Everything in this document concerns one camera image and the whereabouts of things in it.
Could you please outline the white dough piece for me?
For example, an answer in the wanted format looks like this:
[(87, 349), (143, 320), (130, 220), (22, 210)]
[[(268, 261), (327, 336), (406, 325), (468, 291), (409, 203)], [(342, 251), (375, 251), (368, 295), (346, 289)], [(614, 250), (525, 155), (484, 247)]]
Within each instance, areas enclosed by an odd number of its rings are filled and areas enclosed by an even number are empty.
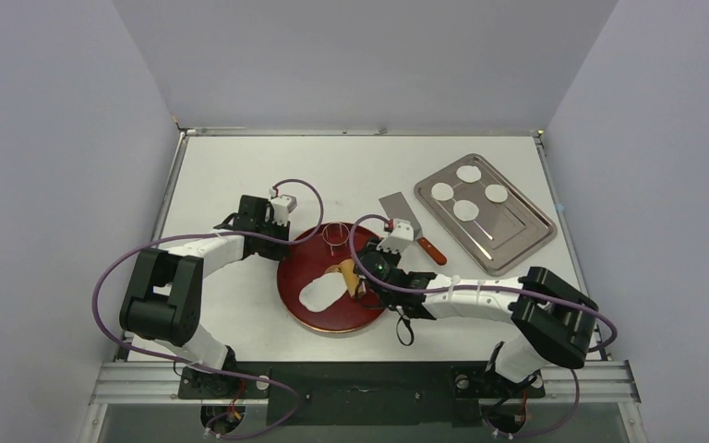
[(316, 278), (300, 292), (300, 304), (312, 313), (328, 309), (347, 294), (341, 273), (330, 272)]

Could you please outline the wooden dough roller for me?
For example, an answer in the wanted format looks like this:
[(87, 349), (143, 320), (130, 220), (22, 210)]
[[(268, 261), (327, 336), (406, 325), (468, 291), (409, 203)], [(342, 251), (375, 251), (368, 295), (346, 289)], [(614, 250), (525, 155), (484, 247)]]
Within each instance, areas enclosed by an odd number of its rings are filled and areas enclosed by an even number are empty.
[(366, 293), (366, 289), (361, 283), (360, 277), (355, 272), (355, 262), (352, 258), (347, 258), (340, 262), (338, 271), (342, 274), (346, 291), (352, 299), (360, 300)]

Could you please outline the round red lacquer tray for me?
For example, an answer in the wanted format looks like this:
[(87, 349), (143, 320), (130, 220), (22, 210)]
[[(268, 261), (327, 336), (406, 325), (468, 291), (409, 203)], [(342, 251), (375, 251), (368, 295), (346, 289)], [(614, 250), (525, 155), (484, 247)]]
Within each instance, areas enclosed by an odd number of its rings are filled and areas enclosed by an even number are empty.
[(385, 311), (377, 295), (356, 282), (346, 245), (353, 225), (329, 222), (306, 231), (277, 268), (278, 294), (302, 325), (324, 333), (362, 329)]

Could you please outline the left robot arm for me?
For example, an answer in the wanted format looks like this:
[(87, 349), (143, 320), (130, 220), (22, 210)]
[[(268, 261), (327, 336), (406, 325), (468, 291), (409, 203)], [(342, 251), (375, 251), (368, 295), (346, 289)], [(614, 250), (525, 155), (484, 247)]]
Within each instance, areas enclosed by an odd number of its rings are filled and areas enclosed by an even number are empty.
[(217, 397), (236, 394), (245, 383), (238, 378), (234, 350), (200, 324), (203, 281), (252, 255), (287, 258), (289, 216), (295, 207), (293, 196), (243, 196), (238, 210), (214, 226), (211, 238), (141, 249), (120, 310), (121, 328), (204, 366), (190, 368), (186, 381), (198, 382)]

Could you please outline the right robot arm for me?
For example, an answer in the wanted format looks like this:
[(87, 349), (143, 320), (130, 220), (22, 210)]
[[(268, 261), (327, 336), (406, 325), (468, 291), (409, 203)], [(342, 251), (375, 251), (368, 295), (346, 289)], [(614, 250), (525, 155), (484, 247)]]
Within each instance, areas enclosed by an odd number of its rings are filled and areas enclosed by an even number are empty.
[(354, 272), (376, 294), (379, 306), (410, 319), (474, 318), (512, 324), (519, 331), (498, 342), (484, 369), (497, 394), (524, 389), (547, 365), (577, 370), (590, 352), (598, 307), (549, 269), (531, 267), (523, 276), (466, 280), (434, 272), (407, 272), (400, 255), (369, 241), (354, 255)]

